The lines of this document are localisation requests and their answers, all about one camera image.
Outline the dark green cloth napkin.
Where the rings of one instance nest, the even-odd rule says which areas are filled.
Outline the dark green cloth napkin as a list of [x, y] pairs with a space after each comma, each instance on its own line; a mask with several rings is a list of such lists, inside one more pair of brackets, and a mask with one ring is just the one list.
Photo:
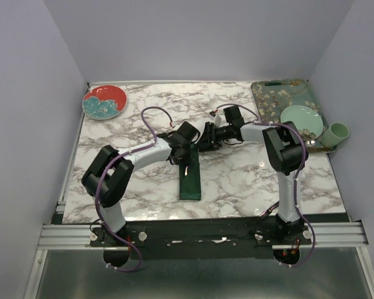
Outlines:
[[179, 166], [179, 198], [182, 201], [201, 200], [201, 176], [199, 168], [199, 151], [195, 145], [193, 162], [189, 165], [187, 177], [183, 177], [185, 166]]

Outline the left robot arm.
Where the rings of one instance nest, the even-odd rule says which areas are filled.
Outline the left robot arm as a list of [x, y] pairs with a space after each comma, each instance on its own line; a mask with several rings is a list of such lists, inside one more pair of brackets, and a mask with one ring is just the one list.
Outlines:
[[199, 130], [185, 121], [176, 131], [155, 135], [153, 141], [123, 153], [110, 145], [98, 152], [81, 182], [95, 199], [97, 214], [106, 227], [104, 238], [110, 245], [118, 246], [125, 241], [126, 220], [120, 200], [135, 171], [169, 161], [179, 167], [180, 199], [201, 199], [198, 149], [194, 144], [199, 137]]

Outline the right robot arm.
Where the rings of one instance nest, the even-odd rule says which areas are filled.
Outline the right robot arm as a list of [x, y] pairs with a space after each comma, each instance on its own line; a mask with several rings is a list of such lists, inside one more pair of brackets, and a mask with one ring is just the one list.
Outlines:
[[300, 172], [309, 157], [308, 151], [295, 125], [286, 123], [246, 122], [241, 105], [224, 104], [226, 126], [214, 121], [205, 123], [197, 142], [200, 152], [214, 151], [227, 140], [261, 142], [266, 147], [271, 167], [277, 173], [279, 203], [274, 236], [282, 244], [294, 240], [304, 229], [300, 210]]

